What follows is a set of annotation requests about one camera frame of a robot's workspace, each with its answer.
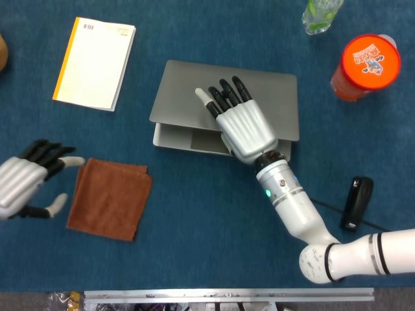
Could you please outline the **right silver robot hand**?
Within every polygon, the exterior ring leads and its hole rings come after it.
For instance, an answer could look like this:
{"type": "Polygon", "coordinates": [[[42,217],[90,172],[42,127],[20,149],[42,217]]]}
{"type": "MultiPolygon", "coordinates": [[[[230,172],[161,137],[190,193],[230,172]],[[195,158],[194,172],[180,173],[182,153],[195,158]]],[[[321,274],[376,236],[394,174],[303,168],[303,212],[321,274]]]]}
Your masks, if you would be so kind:
{"type": "Polygon", "coordinates": [[[233,85],[220,79],[221,90],[211,86],[204,91],[198,87],[195,95],[217,123],[233,155],[250,165],[277,150],[278,138],[243,81],[238,76],[231,80],[233,85]]]}

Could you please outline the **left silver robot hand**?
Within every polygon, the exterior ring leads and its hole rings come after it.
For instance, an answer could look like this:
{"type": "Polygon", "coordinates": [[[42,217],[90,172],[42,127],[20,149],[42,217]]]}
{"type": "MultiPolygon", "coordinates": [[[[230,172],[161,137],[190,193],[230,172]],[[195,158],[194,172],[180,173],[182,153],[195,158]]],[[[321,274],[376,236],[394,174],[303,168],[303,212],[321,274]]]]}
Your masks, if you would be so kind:
{"type": "Polygon", "coordinates": [[[83,157],[70,156],[76,148],[38,139],[0,165],[0,220],[16,216],[48,219],[64,207],[68,195],[59,194],[48,207],[29,205],[46,181],[68,167],[81,167],[83,157]]]}

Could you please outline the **silver laptop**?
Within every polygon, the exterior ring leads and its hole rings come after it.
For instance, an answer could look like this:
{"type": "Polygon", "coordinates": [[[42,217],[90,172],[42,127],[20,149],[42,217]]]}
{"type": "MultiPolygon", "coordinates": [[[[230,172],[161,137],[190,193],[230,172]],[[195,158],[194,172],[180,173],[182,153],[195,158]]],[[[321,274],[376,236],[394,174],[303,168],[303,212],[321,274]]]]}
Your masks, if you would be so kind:
{"type": "Polygon", "coordinates": [[[150,114],[155,123],[153,143],[158,147],[227,156],[220,130],[195,94],[200,87],[220,87],[220,79],[238,76],[257,101],[279,139],[286,158],[300,139],[298,85],[295,75],[204,63],[168,60],[150,114]]]}

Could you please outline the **brown folded cloth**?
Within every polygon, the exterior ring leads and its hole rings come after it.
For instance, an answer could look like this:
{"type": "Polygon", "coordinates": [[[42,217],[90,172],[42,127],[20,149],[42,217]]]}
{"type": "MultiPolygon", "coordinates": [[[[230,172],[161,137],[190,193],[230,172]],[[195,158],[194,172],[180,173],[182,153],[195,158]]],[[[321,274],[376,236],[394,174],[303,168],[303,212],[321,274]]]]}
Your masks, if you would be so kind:
{"type": "Polygon", "coordinates": [[[132,242],[151,187],[145,165],[90,158],[78,170],[67,228],[132,242]]]}

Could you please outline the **yellow packet clutter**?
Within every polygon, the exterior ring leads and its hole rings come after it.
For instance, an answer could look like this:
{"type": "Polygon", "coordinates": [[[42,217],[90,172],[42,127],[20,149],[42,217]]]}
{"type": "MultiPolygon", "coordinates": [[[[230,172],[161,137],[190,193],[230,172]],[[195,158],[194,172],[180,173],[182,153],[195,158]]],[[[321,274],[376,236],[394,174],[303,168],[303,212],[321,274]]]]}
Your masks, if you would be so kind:
{"type": "Polygon", "coordinates": [[[48,296],[46,311],[84,311],[84,296],[77,291],[52,292],[48,296]]]}

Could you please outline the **brown round object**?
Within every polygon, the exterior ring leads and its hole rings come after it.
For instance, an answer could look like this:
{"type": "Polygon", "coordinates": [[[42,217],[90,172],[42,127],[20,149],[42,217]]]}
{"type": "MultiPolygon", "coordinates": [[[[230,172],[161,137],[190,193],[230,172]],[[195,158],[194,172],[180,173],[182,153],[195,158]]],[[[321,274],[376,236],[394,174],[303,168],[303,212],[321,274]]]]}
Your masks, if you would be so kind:
{"type": "Polygon", "coordinates": [[[0,72],[6,67],[8,61],[8,46],[0,34],[0,72]]]}

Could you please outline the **black stapler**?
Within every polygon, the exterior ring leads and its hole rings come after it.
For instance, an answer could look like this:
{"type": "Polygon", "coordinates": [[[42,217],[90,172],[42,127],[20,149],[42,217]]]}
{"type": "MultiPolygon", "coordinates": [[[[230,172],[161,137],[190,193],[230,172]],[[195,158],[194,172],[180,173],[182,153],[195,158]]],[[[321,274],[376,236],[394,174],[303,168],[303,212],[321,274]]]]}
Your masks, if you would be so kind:
{"type": "Polygon", "coordinates": [[[355,176],[351,182],[346,204],[342,212],[340,227],[356,231],[363,221],[374,189],[374,181],[366,176],[355,176]]]}

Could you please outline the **clear green plastic bottle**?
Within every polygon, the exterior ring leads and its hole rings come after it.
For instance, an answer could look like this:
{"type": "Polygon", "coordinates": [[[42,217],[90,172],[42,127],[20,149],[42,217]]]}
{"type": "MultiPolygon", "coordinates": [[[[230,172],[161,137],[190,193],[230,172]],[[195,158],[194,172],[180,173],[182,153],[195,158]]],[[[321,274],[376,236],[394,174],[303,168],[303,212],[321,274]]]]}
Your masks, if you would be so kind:
{"type": "Polygon", "coordinates": [[[334,20],[344,0],[308,0],[302,23],[308,35],[325,32],[334,20]]]}

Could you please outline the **orange lidded canister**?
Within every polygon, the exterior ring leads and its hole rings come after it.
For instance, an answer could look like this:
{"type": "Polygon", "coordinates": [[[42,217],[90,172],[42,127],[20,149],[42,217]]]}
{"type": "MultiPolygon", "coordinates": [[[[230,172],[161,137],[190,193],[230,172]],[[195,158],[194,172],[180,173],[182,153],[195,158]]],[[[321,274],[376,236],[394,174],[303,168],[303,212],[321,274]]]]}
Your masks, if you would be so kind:
{"type": "Polygon", "coordinates": [[[392,85],[400,71],[401,56],[394,39],[386,34],[363,34],[345,46],[330,85],[338,98],[353,102],[392,85]]]}

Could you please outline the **white notebook yellow spine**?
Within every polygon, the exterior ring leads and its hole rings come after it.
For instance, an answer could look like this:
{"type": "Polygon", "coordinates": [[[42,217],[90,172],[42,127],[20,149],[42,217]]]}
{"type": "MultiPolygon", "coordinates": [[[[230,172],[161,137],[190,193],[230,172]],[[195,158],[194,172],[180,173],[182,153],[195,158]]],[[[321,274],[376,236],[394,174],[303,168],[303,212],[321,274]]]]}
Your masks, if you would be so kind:
{"type": "Polygon", "coordinates": [[[53,100],[114,111],[136,27],[76,17],[53,100]]]}

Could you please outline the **aluminium profile rail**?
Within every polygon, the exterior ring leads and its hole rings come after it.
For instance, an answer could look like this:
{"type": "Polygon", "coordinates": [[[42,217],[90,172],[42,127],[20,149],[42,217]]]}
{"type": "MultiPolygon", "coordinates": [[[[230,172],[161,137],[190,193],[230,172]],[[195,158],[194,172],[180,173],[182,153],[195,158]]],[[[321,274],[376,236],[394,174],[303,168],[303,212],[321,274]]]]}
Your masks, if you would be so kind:
{"type": "Polygon", "coordinates": [[[199,288],[86,291],[88,303],[374,301],[373,288],[199,288]]]}

